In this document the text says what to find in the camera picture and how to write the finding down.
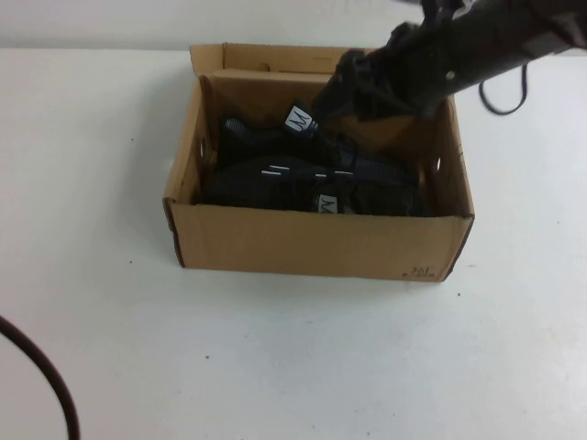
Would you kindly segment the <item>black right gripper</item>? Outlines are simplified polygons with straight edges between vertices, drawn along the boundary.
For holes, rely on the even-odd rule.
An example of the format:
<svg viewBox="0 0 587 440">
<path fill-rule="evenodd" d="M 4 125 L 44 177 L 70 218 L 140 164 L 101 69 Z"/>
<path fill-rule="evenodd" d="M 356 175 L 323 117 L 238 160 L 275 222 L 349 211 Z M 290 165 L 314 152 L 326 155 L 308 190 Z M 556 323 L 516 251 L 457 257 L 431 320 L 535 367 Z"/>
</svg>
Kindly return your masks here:
<svg viewBox="0 0 587 440">
<path fill-rule="evenodd" d="M 431 117 L 436 103 L 414 98 L 416 79 L 435 68 L 435 36 L 406 34 L 367 53 L 350 49 L 341 69 L 316 96 L 316 118 L 357 116 L 361 122 L 395 116 Z"/>
</svg>

